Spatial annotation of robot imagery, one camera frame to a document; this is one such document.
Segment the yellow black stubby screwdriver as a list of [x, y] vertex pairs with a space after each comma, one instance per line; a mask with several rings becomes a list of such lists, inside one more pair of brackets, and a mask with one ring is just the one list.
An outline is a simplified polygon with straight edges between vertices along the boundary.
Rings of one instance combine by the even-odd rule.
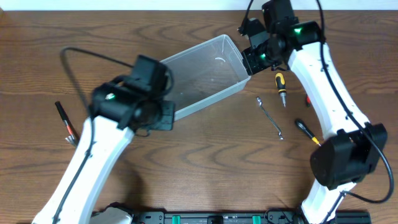
[[278, 89], [278, 94], [282, 100], [282, 104], [285, 108], [286, 104], [287, 104], [287, 99], [286, 99], [287, 91], [286, 91], [286, 87], [285, 87], [285, 78], [282, 73], [277, 73], [275, 75], [275, 84]]

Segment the silver wrench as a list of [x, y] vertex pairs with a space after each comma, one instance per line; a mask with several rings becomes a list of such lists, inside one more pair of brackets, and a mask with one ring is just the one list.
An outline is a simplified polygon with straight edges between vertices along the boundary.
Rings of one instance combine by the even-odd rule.
[[258, 102], [258, 105], [260, 107], [260, 109], [263, 111], [263, 113], [268, 117], [268, 119], [270, 120], [270, 122], [272, 123], [272, 125], [276, 128], [277, 132], [278, 132], [278, 136], [280, 140], [284, 140], [284, 137], [282, 135], [282, 130], [279, 128], [279, 126], [277, 125], [277, 123], [272, 119], [272, 117], [270, 116], [270, 114], [265, 110], [265, 108], [263, 107], [263, 102], [261, 100], [261, 98], [259, 96], [256, 97], [256, 100]]

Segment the clear plastic container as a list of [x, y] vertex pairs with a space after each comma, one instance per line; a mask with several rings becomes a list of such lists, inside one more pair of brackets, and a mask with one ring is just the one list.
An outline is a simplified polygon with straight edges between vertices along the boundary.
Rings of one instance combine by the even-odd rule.
[[232, 39], [219, 35], [162, 60], [174, 76], [166, 100], [175, 103], [177, 121], [244, 89], [250, 80]]

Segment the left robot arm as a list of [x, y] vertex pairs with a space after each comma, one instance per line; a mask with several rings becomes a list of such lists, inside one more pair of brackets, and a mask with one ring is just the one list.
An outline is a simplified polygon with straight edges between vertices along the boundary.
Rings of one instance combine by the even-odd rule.
[[76, 151], [34, 223], [88, 223], [109, 174], [136, 131], [170, 131], [175, 103], [165, 100], [174, 76], [165, 64], [138, 56], [129, 75], [92, 92]]

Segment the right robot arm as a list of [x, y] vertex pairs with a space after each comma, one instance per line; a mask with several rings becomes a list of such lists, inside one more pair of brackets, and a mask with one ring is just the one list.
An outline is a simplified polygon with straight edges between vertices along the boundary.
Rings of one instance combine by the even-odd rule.
[[263, 21], [244, 16], [238, 29], [250, 46], [243, 50], [249, 75], [275, 71], [279, 95], [286, 95], [282, 72], [301, 82], [318, 117], [324, 141], [310, 156], [314, 183], [291, 223], [370, 223], [367, 212], [339, 212], [353, 188], [387, 162], [387, 131], [372, 124], [348, 93], [330, 55], [324, 21], [300, 22], [290, 1], [262, 5]]

